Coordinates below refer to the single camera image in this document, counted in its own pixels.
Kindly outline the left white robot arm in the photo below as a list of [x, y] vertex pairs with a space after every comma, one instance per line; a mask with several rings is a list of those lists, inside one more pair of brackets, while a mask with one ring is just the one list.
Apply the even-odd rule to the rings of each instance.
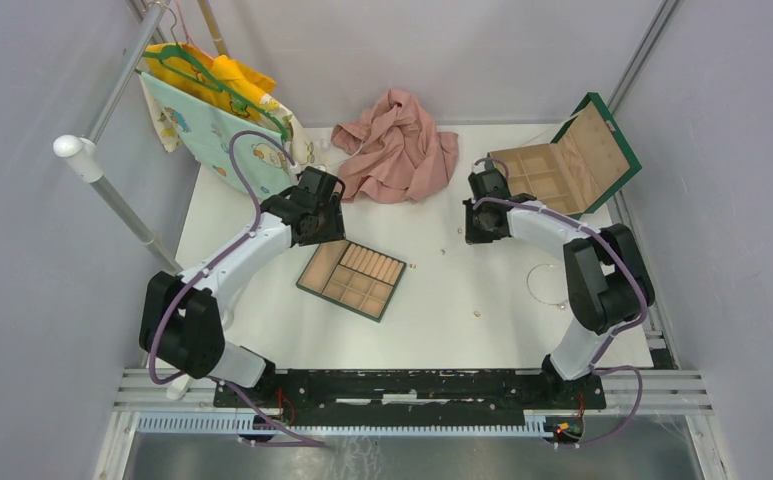
[[159, 272], [148, 283], [138, 343], [149, 365], [163, 361], [177, 377], [212, 378], [238, 385], [252, 407], [268, 405], [276, 394], [266, 374], [273, 362], [225, 337], [244, 288], [274, 258], [296, 246], [345, 239], [337, 177], [305, 168], [297, 184], [256, 206], [252, 224], [213, 257], [180, 273]]

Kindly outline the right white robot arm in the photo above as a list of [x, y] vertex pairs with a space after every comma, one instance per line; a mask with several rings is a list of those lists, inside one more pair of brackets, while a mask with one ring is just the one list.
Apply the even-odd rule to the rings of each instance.
[[544, 359], [542, 400], [564, 408], [580, 393], [612, 341], [644, 322], [655, 300], [653, 283], [632, 231], [623, 224], [595, 229], [529, 194], [511, 193], [495, 168], [468, 176], [465, 239], [488, 244], [516, 239], [562, 261], [573, 320]]

